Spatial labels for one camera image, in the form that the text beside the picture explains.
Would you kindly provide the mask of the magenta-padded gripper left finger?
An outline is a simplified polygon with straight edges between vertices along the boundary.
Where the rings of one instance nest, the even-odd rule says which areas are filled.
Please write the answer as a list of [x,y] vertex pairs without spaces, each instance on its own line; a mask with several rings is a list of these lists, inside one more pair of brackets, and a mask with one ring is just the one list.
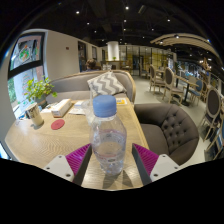
[[44,170],[81,186],[91,154],[91,145],[84,145],[66,156],[57,155]]

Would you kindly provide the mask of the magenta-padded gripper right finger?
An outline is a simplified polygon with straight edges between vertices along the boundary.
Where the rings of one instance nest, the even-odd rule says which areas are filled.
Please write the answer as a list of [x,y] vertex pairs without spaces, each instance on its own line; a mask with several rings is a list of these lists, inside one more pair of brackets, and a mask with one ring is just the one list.
[[179,170],[179,165],[168,155],[157,155],[135,143],[132,144],[132,155],[143,185],[148,185]]

